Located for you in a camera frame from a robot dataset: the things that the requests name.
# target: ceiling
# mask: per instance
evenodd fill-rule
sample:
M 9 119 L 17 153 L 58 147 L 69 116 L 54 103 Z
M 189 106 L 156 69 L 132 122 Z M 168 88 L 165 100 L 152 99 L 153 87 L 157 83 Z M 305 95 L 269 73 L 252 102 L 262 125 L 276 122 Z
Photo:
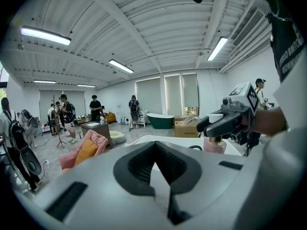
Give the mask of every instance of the ceiling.
M 28 0 L 11 23 L 0 60 L 23 86 L 40 86 L 33 83 L 39 79 L 99 89 L 159 72 L 222 69 L 234 57 L 230 53 L 243 50 L 232 41 L 257 8 L 268 9 L 264 0 Z M 24 25 L 67 36 L 71 43 L 23 36 Z M 208 62 L 221 36 L 230 40 Z M 112 58 L 134 73 L 109 65 Z

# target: ceiling light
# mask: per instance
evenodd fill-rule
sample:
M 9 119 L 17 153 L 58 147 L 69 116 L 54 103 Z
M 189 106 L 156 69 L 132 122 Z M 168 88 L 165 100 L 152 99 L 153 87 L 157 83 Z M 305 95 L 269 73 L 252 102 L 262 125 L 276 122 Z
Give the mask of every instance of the ceiling light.
M 57 83 L 55 81 L 48 81 L 48 80 L 34 80 L 33 82 L 36 82 L 36 83 Z
M 78 84 L 79 87 L 89 87 L 89 88 L 95 88 L 94 85 L 86 85 L 86 84 Z
M 118 61 L 116 61 L 114 59 L 109 60 L 109 63 L 112 64 L 113 66 L 116 66 L 116 67 L 118 67 L 118 68 L 128 72 L 128 73 L 134 73 L 133 70 L 131 70 L 130 68 L 124 66 L 123 64 L 119 63 Z
M 213 51 L 211 52 L 208 61 L 213 61 L 213 59 L 216 57 L 216 55 L 220 52 L 220 50 L 222 49 L 222 47 L 225 45 L 225 43 L 227 42 L 227 38 L 226 37 L 220 37 L 219 41 L 217 42 L 215 48 L 213 49 Z
M 46 40 L 50 40 L 53 42 L 57 42 L 64 45 L 69 45 L 71 43 L 71 39 L 69 37 L 62 36 L 57 33 L 52 33 L 49 31 L 45 31 L 43 29 L 37 29 L 31 26 L 23 26 L 21 28 L 21 34 L 25 36 L 33 36 Z

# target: box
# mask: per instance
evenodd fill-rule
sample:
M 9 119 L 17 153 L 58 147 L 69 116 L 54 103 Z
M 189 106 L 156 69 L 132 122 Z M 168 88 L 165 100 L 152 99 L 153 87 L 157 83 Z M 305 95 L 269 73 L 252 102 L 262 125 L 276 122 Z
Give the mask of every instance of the box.
M 198 138 L 200 136 L 196 129 L 198 123 L 199 120 L 192 120 L 191 116 L 183 121 L 175 121 L 175 137 Z
M 183 121 L 185 120 L 189 115 L 178 115 L 174 117 L 174 121 Z

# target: green bathtub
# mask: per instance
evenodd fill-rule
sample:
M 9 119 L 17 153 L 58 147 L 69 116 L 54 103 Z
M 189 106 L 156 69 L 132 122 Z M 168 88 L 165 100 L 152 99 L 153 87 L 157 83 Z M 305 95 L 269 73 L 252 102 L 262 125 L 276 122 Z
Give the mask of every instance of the green bathtub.
M 149 122 L 156 129 L 171 129 L 174 124 L 174 116 L 162 114 L 147 114 Z

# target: shorts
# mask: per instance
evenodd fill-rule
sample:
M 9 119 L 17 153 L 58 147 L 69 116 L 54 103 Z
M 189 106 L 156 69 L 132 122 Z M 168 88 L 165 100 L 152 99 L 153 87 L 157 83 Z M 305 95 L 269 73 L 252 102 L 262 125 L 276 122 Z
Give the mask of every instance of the shorts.
M 66 128 L 68 131 L 70 131 L 70 132 L 75 132 L 74 129 L 73 129 L 73 127 L 74 127 L 74 123 L 73 123 L 73 122 L 71 122 L 71 123 L 69 123 L 69 124 L 65 124 L 65 128 Z

